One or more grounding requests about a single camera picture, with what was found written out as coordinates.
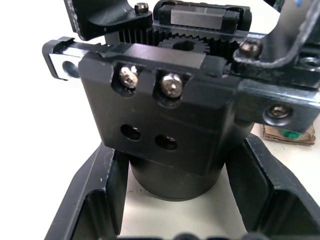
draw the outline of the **screw head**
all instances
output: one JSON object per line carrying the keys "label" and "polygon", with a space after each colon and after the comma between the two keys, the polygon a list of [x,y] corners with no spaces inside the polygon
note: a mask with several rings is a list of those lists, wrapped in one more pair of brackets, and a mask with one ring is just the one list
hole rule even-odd
{"label": "screw head", "polygon": [[184,85],[178,74],[167,74],[160,83],[162,92],[169,98],[178,98],[182,94]]}
{"label": "screw head", "polygon": [[146,2],[138,2],[134,5],[134,11],[136,14],[146,14],[149,12],[149,5]]}
{"label": "screw head", "polygon": [[263,49],[263,45],[259,39],[246,39],[239,46],[241,56],[251,59],[259,57]]}
{"label": "screw head", "polygon": [[275,105],[268,109],[268,115],[275,119],[284,119],[291,113],[291,108],[284,105]]}
{"label": "screw head", "polygon": [[136,66],[123,66],[119,72],[122,85],[128,89],[135,89],[138,84],[137,72]]}

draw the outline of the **white surface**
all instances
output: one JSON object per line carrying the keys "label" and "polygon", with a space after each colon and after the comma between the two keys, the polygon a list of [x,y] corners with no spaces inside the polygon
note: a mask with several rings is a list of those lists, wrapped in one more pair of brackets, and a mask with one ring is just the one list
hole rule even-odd
{"label": "white surface", "polygon": [[[153,8],[156,1],[148,2]],[[268,33],[276,25],[277,13],[259,0],[209,1],[213,2],[250,6],[252,32]],[[63,1],[5,1],[0,21],[1,239],[42,240],[72,177],[100,137],[81,82],[52,78],[42,56],[47,41],[77,37]],[[319,120],[316,131],[320,136]],[[318,204],[319,144],[266,142]],[[123,235],[171,238],[188,231],[199,237],[238,237],[244,232],[225,172],[209,192],[181,203],[155,199],[136,184],[129,182]]]}

